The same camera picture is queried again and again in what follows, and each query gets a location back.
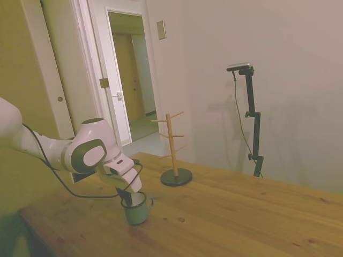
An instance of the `green mug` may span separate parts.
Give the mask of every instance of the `green mug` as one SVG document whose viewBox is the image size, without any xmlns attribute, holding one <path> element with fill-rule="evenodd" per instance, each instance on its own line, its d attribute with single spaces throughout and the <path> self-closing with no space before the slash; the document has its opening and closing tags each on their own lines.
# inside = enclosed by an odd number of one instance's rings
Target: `green mug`
<svg viewBox="0 0 343 257">
<path fill-rule="evenodd" d="M 140 225 L 148 218 L 148 210 L 154 206 L 154 197 L 146 197 L 143 192 L 137 192 L 131 195 L 132 205 L 128 206 L 123 198 L 121 205 L 124 207 L 126 220 L 130 225 Z M 146 200 L 150 199 L 151 204 L 146 205 Z"/>
</svg>

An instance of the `mug rim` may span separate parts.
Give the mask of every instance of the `mug rim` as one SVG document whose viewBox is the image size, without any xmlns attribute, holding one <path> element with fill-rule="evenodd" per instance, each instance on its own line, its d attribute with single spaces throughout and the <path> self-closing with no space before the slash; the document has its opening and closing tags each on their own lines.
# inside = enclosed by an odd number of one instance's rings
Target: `mug rim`
<svg viewBox="0 0 343 257">
<path fill-rule="evenodd" d="M 123 204 L 124 198 L 122 198 L 122 200 L 120 201 L 120 204 L 121 204 L 124 208 L 126 208 L 126 209 L 135 209 L 135 208 L 141 206 L 141 205 L 144 204 L 145 201 L 146 201 L 146 194 L 145 194 L 144 192 L 142 192 L 142 191 L 138 191 L 137 193 L 140 193 L 140 194 L 144 195 L 144 200 L 143 200 L 140 204 L 135 205 L 135 206 L 125 206 L 125 205 Z"/>
</svg>

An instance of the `black round base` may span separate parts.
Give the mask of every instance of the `black round base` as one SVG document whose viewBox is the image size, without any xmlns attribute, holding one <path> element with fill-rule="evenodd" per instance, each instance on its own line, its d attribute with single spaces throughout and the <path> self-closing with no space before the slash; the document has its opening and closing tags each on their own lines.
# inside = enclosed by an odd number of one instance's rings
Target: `black round base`
<svg viewBox="0 0 343 257">
<path fill-rule="evenodd" d="M 193 175 L 187 169 L 178 168 L 178 176 L 174 176 L 174 170 L 167 170 L 161 176 L 162 184 L 166 186 L 182 186 L 192 180 Z"/>
</svg>

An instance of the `black cable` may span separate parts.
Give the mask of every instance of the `black cable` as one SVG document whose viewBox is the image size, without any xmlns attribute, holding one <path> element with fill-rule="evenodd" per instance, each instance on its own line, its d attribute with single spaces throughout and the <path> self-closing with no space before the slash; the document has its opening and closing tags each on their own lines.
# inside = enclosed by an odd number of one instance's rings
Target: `black cable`
<svg viewBox="0 0 343 257">
<path fill-rule="evenodd" d="M 240 114 L 240 109 L 238 107 L 238 102 L 237 102 L 237 86 L 236 86 L 236 75 L 235 75 L 235 72 L 233 71 L 232 72 L 233 76 L 234 76 L 234 83 L 235 83 L 235 101 L 236 101 L 236 107 L 237 107 L 237 112 L 238 112 L 238 118 L 240 119 L 240 126 L 241 126 L 241 131 L 242 131 L 242 135 L 243 135 L 243 138 L 244 138 L 244 141 L 245 141 L 245 144 L 247 144 L 248 146 L 248 149 L 249 149 L 249 152 L 250 152 L 250 155 L 252 156 L 252 152 L 251 152 L 251 149 L 250 149 L 250 146 L 247 142 L 247 139 L 245 138 L 245 134 L 244 134 L 244 131 L 243 131 L 243 126 L 242 126 L 242 120 L 241 120 L 241 114 Z"/>
<path fill-rule="evenodd" d="M 27 126 L 27 125 L 25 125 L 25 124 L 23 124 L 23 125 L 24 125 L 24 127 L 26 127 L 26 128 L 33 134 L 34 138 L 36 139 L 36 141 L 37 141 L 37 143 L 38 143 L 38 145 L 39 145 L 39 147 L 40 147 L 40 149 L 41 149 L 41 151 L 42 151 L 42 154 L 43 154 L 43 156 L 44 156 L 44 159 L 45 159 L 45 161 L 44 161 L 44 160 L 42 160 L 42 161 L 45 163 L 46 166 L 48 166 L 48 167 L 51 169 L 51 171 L 54 173 L 54 175 L 55 175 L 56 178 L 59 180 L 59 182 L 61 182 L 61 184 L 64 186 L 65 189 L 67 189 L 67 191 L 68 191 L 69 193 L 71 193 L 72 195 L 74 195 L 74 196 L 76 196 L 76 197 L 80 197 L 80 198 L 99 198 L 99 199 L 107 199 L 107 198 L 114 198 L 114 197 L 119 196 L 119 194 L 115 194 L 115 195 L 106 195 L 106 196 L 102 196 L 102 195 L 100 195 L 100 196 L 91 196 L 91 195 L 79 195 L 79 194 L 75 194 L 73 191 L 71 191 L 71 190 L 68 188 L 68 186 L 64 183 L 64 181 L 59 177 L 59 175 L 58 175 L 58 174 L 56 173 L 56 171 L 55 171 L 56 169 L 53 168 L 53 167 L 51 166 L 51 164 L 50 164 L 50 162 L 49 162 L 47 156 L 45 155 L 45 152 L 44 152 L 44 149 L 43 149 L 43 147 L 42 147 L 42 145 L 41 145 L 41 142 L 39 141 L 39 139 L 37 138 L 37 136 L 36 136 L 36 134 L 33 132 L 33 130 L 32 130 L 29 126 Z M 137 172 L 136 176 L 133 178 L 133 180 L 131 181 L 131 183 L 124 189 L 124 191 L 126 191 L 126 190 L 131 186 L 131 184 L 135 181 L 135 179 L 138 177 L 138 175 L 140 174 L 140 172 L 141 172 L 142 169 L 143 169 L 143 165 L 141 165 L 140 163 L 135 163 L 135 164 L 138 165 L 138 166 L 140 166 L 140 170 Z"/>
</svg>

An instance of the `door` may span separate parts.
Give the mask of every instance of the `door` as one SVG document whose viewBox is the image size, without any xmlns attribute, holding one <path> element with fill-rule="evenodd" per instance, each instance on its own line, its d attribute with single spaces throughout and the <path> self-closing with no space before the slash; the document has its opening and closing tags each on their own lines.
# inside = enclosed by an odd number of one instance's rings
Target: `door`
<svg viewBox="0 0 343 257">
<path fill-rule="evenodd" d="M 113 41 L 128 120 L 143 118 L 145 117 L 145 111 L 132 37 L 127 34 L 113 34 Z"/>
<path fill-rule="evenodd" d="M 132 139 L 128 115 L 126 113 L 125 98 L 118 97 L 123 92 L 123 89 L 108 12 L 141 15 L 140 2 L 127 0 L 88 0 L 88 6 L 92 28 L 94 29 L 96 48 L 99 54 L 101 72 L 104 78 L 108 78 L 118 126 L 118 136 L 120 137 L 121 144 L 124 146 L 132 142 Z"/>
</svg>

